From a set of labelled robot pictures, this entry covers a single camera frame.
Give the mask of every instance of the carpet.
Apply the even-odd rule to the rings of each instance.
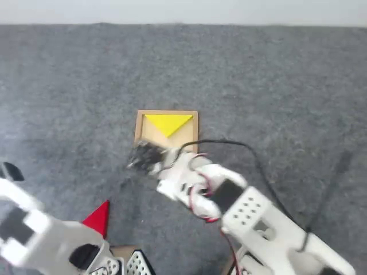
[[[301,225],[348,152],[314,231],[363,274],[366,45],[353,28],[0,26],[0,156],[50,214],[81,221],[109,199],[111,245],[142,247],[157,274],[195,275],[220,274],[229,247],[217,225],[125,169],[137,109],[198,110],[200,137],[254,146]],[[248,152],[200,150],[269,195]]]

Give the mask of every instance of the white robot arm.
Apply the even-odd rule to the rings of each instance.
[[[300,251],[306,235],[302,228],[240,174],[201,154],[178,154],[177,149],[140,141],[129,165],[155,175],[157,191],[181,201],[196,216],[221,220],[221,230],[242,245],[233,275],[355,275],[347,261],[312,233]]]
[[[0,222],[0,256],[7,262],[44,275],[125,275],[133,274],[133,268],[151,274],[142,252],[133,253],[138,259],[134,266],[132,258],[126,265],[123,258],[112,255],[98,232],[43,212],[42,204],[14,184],[9,174],[0,167],[0,199],[16,204]]]

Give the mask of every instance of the triangle puzzle piece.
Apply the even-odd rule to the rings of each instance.
[[[105,201],[92,214],[87,216],[87,218],[83,220],[82,224],[90,227],[91,229],[96,230],[105,239],[106,234],[107,234],[107,222],[108,222],[109,209],[110,209],[110,202]]]
[[[188,122],[193,115],[145,115],[167,138]]]

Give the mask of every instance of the perforated plate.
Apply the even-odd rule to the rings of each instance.
[[[151,275],[143,253],[135,251],[126,265],[126,275]]]
[[[119,271],[120,265],[117,260],[105,257],[103,265],[99,268],[90,272],[90,275],[115,275]]]
[[[267,197],[250,186],[223,216],[223,227],[241,239],[260,221],[270,205]]]

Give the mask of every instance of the red triangle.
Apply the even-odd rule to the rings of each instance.
[[[108,211],[110,209],[110,202],[105,201],[100,207],[98,207],[92,214],[90,214],[82,224],[96,230],[103,238],[106,238],[107,234],[107,222]]]

